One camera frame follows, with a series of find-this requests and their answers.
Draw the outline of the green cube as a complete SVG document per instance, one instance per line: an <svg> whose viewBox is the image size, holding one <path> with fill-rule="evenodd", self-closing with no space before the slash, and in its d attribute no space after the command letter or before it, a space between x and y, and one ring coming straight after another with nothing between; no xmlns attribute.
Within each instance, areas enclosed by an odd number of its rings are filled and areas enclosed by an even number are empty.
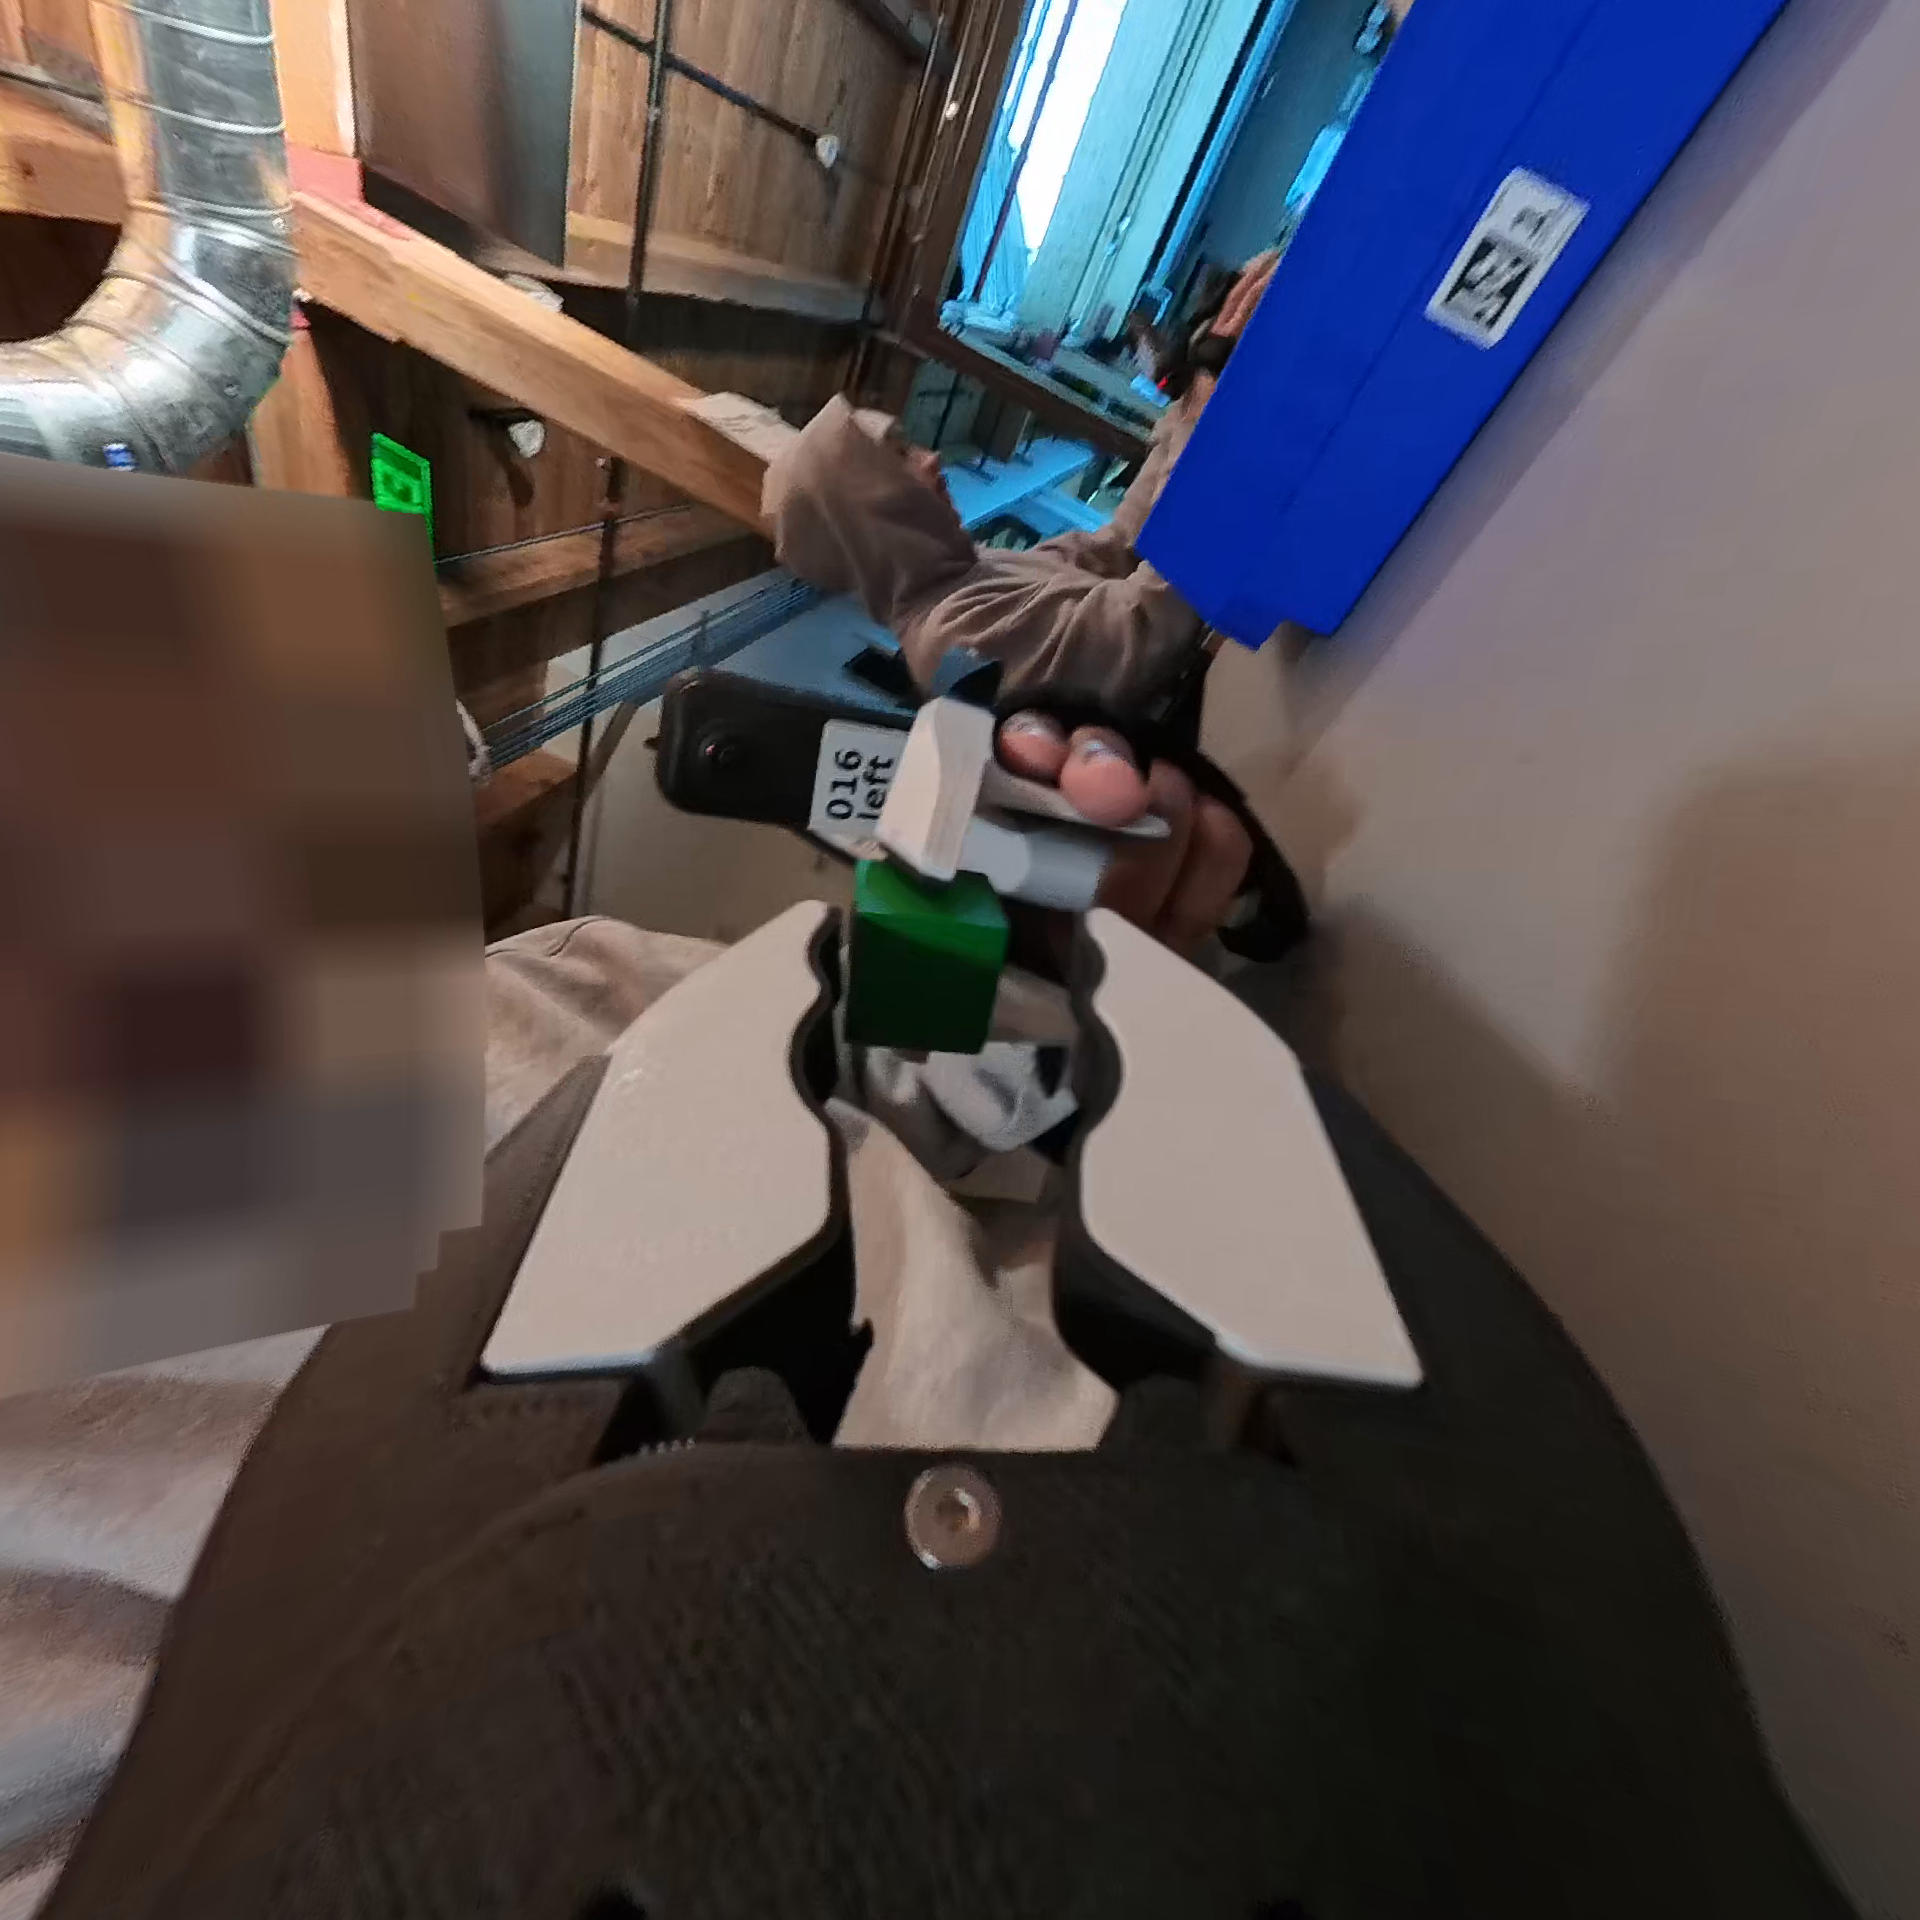
<svg viewBox="0 0 1920 1920"><path fill-rule="evenodd" d="M843 997L847 1041L859 1049L979 1053L1011 926L990 882L926 881L882 858L855 865Z"/></svg>

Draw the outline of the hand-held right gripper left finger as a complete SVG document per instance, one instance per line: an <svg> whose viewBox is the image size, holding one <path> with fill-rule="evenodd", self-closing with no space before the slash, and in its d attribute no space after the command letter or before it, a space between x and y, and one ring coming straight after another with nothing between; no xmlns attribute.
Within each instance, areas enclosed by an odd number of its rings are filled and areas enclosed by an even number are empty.
<svg viewBox="0 0 1920 1920"><path fill-rule="evenodd" d="M838 1077L839 917L806 901L735 945L614 918L487 953L489 1120L574 1062L597 1082L478 1355L489 1380L855 1380Z"/></svg>

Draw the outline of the grey metal box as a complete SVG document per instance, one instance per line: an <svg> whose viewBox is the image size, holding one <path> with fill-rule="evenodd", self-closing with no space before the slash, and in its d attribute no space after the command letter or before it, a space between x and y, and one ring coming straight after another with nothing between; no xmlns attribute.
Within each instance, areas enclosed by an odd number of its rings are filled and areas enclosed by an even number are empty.
<svg viewBox="0 0 1920 1920"><path fill-rule="evenodd" d="M368 170L509 246L563 266L578 3L350 3Z"/></svg>

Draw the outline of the green exit sign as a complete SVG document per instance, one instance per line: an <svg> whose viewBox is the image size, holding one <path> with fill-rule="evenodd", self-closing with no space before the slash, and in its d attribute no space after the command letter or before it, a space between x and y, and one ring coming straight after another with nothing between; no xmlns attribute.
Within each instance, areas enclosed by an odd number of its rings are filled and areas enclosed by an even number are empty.
<svg viewBox="0 0 1920 1920"><path fill-rule="evenodd" d="M423 552L435 560L439 555L438 489L426 456L379 430L368 432L368 486L382 513L399 515L418 529Z"/></svg>

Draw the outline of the large blue storage bin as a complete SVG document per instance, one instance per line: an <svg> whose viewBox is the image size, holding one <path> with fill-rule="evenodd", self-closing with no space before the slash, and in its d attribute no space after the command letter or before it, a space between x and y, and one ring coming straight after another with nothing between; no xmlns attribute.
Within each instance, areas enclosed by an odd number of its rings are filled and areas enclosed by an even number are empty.
<svg viewBox="0 0 1920 1920"><path fill-rule="evenodd" d="M1227 640L1331 635L1782 3L1423 3L1142 534Z"/></svg>

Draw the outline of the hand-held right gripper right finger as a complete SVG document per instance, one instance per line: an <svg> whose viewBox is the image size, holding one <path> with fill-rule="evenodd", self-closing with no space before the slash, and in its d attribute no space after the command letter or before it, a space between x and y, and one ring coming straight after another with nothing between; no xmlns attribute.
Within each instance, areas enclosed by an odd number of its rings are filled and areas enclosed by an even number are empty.
<svg viewBox="0 0 1920 1920"><path fill-rule="evenodd" d="M1291 1048L1106 908L1072 945L1054 1318L1105 1385L1217 1368L1413 1389L1424 1364Z"/></svg>

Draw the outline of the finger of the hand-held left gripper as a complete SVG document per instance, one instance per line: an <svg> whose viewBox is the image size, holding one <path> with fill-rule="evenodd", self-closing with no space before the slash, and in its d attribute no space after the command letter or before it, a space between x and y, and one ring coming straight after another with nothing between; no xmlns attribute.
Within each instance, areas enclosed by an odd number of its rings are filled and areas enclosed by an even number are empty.
<svg viewBox="0 0 1920 1920"><path fill-rule="evenodd" d="M1101 884L1115 849L1165 843L1169 824L1095 824L1056 787L1000 763L984 708L939 699L906 736L875 834L888 859L926 884Z"/></svg>
<svg viewBox="0 0 1920 1920"><path fill-rule="evenodd" d="M990 1012L990 1044L1072 1048L1082 1020L1070 990L1022 968L1000 973Z"/></svg>

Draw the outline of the silver ventilation duct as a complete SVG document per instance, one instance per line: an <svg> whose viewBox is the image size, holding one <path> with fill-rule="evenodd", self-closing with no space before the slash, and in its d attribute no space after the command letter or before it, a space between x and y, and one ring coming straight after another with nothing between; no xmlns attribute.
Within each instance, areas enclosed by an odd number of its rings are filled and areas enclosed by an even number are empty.
<svg viewBox="0 0 1920 1920"><path fill-rule="evenodd" d="M104 282L2 350L2 450L190 473L293 340L297 237L269 3L91 4L128 197Z"/></svg>

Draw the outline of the person's left hand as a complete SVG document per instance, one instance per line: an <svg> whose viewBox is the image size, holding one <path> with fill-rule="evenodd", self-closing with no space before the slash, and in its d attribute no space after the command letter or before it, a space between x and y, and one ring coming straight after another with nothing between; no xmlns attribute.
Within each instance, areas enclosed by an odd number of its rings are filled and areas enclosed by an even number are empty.
<svg viewBox="0 0 1920 1920"><path fill-rule="evenodd" d="M1065 729L1040 710L1000 723L1000 763L1015 778L1047 785L1095 826L1165 820L1157 843L1115 843L1095 906L1130 921L1185 961L1195 961L1231 917L1254 866L1254 837L1219 800L1165 758L1143 766L1106 728Z"/></svg>

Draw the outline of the wooden beam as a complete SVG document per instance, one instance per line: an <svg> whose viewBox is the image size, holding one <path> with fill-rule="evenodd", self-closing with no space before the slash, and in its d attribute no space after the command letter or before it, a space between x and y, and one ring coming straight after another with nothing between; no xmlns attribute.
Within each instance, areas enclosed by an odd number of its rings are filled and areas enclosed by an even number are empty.
<svg viewBox="0 0 1920 1920"><path fill-rule="evenodd" d="M305 297L766 534L765 459L696 411L703 392L379 212L354 160L293 144L288 168Z"/></svg>

